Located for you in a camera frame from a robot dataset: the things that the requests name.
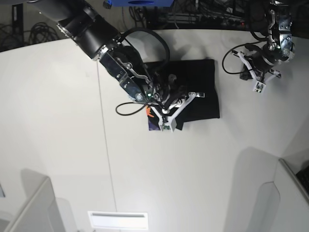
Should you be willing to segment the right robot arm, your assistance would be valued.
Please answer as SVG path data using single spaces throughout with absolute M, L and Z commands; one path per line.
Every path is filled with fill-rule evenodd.
M 72 39 L 92 60 L 98 61 L 129 95 L 131 102 L 152 107 L 163 125 L 172 122 L 203 92 L 190 92 L 175 79 L 163 76 L 170 61 L 170 49 L 156 32 L 133 28 L 119 32 L 85 0 L 29 0 L 43 15 L 57 23 L 59 30 Z M 157 66 L 147 67 L 137 49 L 123 45 L 127 36 L 142 31 L 163 46 L 165 58 Z

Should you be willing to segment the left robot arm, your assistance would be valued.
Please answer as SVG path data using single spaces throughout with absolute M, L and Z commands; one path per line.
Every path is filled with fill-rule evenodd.
M 281 73 L 275 66 L 290 61 L 295 55 L 295 44 L 292 41 L 291 6 L 287 0 L 263 0 L 261 6 L 267 22 L 267 35 L 258 37 L 251 22 L 253 0 L 248 3 L 247 18 L 251 35 L 256 42 L 245 43 L 231 48 L 222 59 L 225 73 L 239 75 L 241 80 L 254 79 L 265 84 L 273 78 L 281 78 Z M 243 69 L 240 72 L 229 72 L 225 68 L 227 55 L 238 57 Z

